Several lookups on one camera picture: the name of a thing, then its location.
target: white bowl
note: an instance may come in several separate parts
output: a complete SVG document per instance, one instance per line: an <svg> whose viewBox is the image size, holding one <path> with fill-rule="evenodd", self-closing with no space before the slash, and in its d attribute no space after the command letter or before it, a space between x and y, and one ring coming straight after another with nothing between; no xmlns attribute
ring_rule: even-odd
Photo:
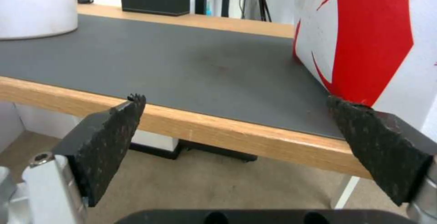
<svg viewBox="0 0 437 224"><path fill-rule="evenodd" d="M0 0L0 40L54 36L77 29L77 0Z"/></svg>

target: beige carpet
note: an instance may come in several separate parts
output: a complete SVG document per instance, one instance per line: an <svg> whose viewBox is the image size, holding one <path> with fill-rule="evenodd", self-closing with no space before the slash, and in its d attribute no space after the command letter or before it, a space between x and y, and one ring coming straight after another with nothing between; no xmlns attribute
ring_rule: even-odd
<svg viewBox="0 0 437 224"><path fill-rule="evenodd" d="M59 140L24 132L0 154L14 179L28 159ZM329 207L342 175L277 160L255 162L201 151L183 151L168 160L129 151L103 199L88 211L89 223L113 223L143 209L292 209ZM405 215L373 181L361 179L347 208L380 209Z"/></svg>

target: wooden table edge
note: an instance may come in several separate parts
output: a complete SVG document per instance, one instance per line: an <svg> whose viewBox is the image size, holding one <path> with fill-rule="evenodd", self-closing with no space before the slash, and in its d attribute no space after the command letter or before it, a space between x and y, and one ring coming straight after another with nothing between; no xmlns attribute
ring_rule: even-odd
<svg viewBox="0 0 437 224"><path fill-rule="evenodd" d="M85 117L125 100L0 76L0 100ZM139 129L220 148L370 178L348 144L301 132L148 104Z"/></svg>
<svg viewBox="0 0 437 224"><path fill-rule="evenodd" d="M120 7L96 4L79 4L77 5L77 11L79 14L84 15L140 20L144 22L165 23L197 28L209 28L223 31L260 34L264 36L276 36L290 39L294 38L295 34L295 28L293 25L260 22L256 20L241 20L228 17L211 17L197 14L186 14L179 17L172 17L127 12L122 11Z"/></svg>

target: gray desk mat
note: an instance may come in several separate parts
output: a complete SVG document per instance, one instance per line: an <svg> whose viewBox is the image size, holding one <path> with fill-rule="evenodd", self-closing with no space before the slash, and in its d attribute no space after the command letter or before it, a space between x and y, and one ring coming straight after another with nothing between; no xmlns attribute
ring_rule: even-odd
<svg viewBox="0 0 437 224"><path fill-rule="evenodd" d="M0 75L343 138L292 40L95 16L42 39L0 41Z"/></svg>

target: red and white bag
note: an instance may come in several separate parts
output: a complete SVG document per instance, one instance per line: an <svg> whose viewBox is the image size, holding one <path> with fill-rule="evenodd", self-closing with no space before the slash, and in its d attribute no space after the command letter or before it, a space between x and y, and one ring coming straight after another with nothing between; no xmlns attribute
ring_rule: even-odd
<svg viewBox="0 0 437 224"><path fill-rule="evenodd" d="M295 0L293 51L329 92L437 141L437 0Z"/></svg>

